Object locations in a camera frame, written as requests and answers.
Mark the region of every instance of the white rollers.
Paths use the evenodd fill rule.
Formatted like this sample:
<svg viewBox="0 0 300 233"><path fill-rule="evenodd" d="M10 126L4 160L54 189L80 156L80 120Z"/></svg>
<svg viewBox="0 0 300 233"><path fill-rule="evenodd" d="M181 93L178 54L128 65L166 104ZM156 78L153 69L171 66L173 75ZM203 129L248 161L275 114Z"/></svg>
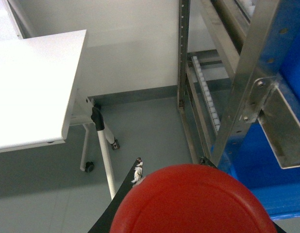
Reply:
<svg viewBox="0 0 300 233"><path fill-rule="evenodd" d="M202 91L202 94L204 96L206 106L208 108L208 113L209 113L210 118L212 120L213 127L214 127L214 129L217 133L219 128L220 128L220 120L219 120L216 108L214 106L213 98L210 94L210 91L208 89L206 80L203 76L202 69L200 67L200 63L199 63L198 58L196 56L192 57L192 62L193 62L194 68L195 68L197 76L198 76L197 79L198 79L198 81L201 85L201 91Z"/></svg>

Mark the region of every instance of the bolt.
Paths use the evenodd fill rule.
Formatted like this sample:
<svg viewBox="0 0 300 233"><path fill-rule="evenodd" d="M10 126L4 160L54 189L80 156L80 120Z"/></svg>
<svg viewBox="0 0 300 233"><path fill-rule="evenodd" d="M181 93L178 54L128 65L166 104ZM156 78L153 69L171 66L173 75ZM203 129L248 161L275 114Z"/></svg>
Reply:
<svg viewBox="0 0 300 233"><path fill-rule="evenodd" d="M257 82L257 86L258 87L263 87L265 85L265 82L264 81L259 81Z"/></svg>

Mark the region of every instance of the screw hole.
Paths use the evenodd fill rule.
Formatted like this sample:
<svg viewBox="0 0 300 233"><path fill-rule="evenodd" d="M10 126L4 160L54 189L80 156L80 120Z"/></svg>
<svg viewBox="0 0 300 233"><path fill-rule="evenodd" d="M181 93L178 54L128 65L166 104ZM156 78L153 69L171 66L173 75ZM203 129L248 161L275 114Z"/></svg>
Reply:
<svg viewBox="0 0 300 233"><path fill-rule="evenodd" d="M280 34L285 34L288 32L288 28L283 28L280 30Z"/></svg>
<svg viewBox="0 0 300 233"><path fill-rule="evenodd" d="M274 62L274 58L270 58L267 60L267 63L273 63Z"/></svg>

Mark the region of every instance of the red cap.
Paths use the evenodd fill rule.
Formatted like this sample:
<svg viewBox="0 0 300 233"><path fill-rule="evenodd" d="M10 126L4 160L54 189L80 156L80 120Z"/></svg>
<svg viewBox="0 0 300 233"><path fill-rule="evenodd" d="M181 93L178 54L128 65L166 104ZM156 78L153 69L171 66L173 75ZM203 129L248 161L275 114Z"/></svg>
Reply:
<svg viewBox="0 0 300 233"><path fill-rule="evenodd" d="M239 181L208 166L169 166L125 197L111 233L276 233L258 199Z"/></svg>

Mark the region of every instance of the white wall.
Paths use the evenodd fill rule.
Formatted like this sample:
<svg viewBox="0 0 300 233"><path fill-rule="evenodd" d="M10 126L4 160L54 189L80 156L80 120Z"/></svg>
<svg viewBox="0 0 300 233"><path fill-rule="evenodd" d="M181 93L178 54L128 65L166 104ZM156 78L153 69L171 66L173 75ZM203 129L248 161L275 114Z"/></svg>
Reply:
<svg viewBox="0 0 300 233"><path fill-rule="evenodd" d="M38 35L88 29L81 85L88 96L177 84L177 0L18 2ZM213 49L191 6L189 51Z"/></svg>

